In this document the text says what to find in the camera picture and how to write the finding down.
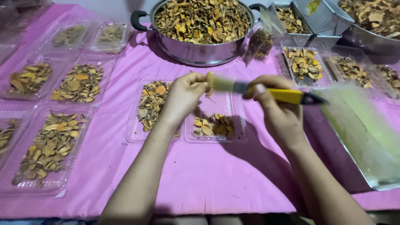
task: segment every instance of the stainless steel pot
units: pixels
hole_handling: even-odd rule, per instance
[[[400,60],[400,40],[377,35],[355,24],[342,36],[340,44],[360,48],[375,64],[391,64]]]
[[[266,9],[262,4],[253,4],[248,7],[241,1],[238,1],[250,17],[250,28],[246,35],[222,44],[193,44],[172,39],[157,29],[154,18],[156,12],[166,2],[168,0],[160,0],[153,6],[150,13],[139,10],[134,11],[130,18],[132,26],[139,31],[155,31],[157,33],[158,44],[166,54],[182,63],[192,66],[216,66],[234,60],[243,51],[246,45],[246,37],[253,29],[254,15],[251,10],[260,11],[260,7]],[[150,21],[154,28],[147,28],[140,24],[139,18],[143,16],[150,16]]]

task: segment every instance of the right hand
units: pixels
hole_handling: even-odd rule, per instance
[[[244,98],[257,101],[264,111],[265,127],[277,144],[293,149],[307,144],[303,131],[303,109],[301,105],[277,102],[267,88],[293,89],[293,83],[281,76],[259,76],[252,82],[253,94]]]

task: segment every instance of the yellow label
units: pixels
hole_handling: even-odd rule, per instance
[[[318,6],[320,5],[320,0],[313,0],[311,1],[307,7],[306,7],[306,14],[307,15],[312,15],[318,8]]]

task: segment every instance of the dried herb pile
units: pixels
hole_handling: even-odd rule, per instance
[[[196,126],[193,131],[195,136],[233,137],[235,134],[232,118],[223,114],[215,113],[206,119],[196,117],[194,125]]]
[[[6,129],[0,129],[0,159],[7,151],[7,144],[11,140],[15,130],[18,128],[20,121],[20,119],[9,119],[7,121],[8,127]]]
[[[103,77],[103,67],[92,64],[76,64],[58,90],[53,90],[51,99],[73,102],[93,102],[100,93],[99,83]]]
[[[143,86],[138,111],[138,119],[143,124],[143,131],[149,131],[153,128],[165,103],[171,83],[154,81]]]
[[[110,43],[122,41],[124,34],[125,24],[108,24],[101,28],[101,35],[98,39],[98,43]]]
[[[378,35],[400,40],[400,1],[340,0],[338,6],[360,27]]]
[[[356,80],[363,88],[372,88],[372,79],[366,72],[364,72],[364,68],[362,68],[354,59],[337,56],[335,56],[334,59],[343,70],[344,79]]]
[[[286,33],[288,34],[308,34],[302,21],[293,14],[291,8],[276,7],[278,17],[286,24]]]
[[[400,95],[400,79],[397,71],[387,67],[385,65],[375,65],[376,68],[381,72],[382,76],[387,82],[396,90],[396,93]]]
[[[12,185],[18,185],[24,179],[38,180],[36,186],[42,187],[48,174],[64,169],[61,164],[74,146],[79,135],[80,125],[85,116],[63,113],[50,115],[33,139],[33,145],[22,157],[21,166],[16,172]]]
[[[84,32],[84,29],[84,26],[80,24],[67,28],[54,37],[53,46],[62,47],[75,43],[76,39]]]
[[[11,74],[11,88],[8,90],[8,93],[34,94],[40,90],[51,73],[52,69],[47,63],[25,66],[22,72]]]
[[[256,30],[251,36],[248,45],[248,54],[257,58],[267,56],[272,49],[272,35],[262,28]]]
[[[315,54],[318,52],[313,52],[305,48],[289,49],[284,47],[284,50],[289,58],[290,67],[292,68],[295,78],[304,79],[304,76],[308,76],[314,82],[322,78],[322,66],[320,62],[315,59]]]
[[[233,41],[250,28],[250,18],[236,0],[169,0],[155,22],[166,36],[193,44]]]

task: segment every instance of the fingernail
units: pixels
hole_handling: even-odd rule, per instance
[[[256,84],[253,88],[254,88],[253,89],[254,96],[260,95],[266,91],[265,86],[263,84]]]

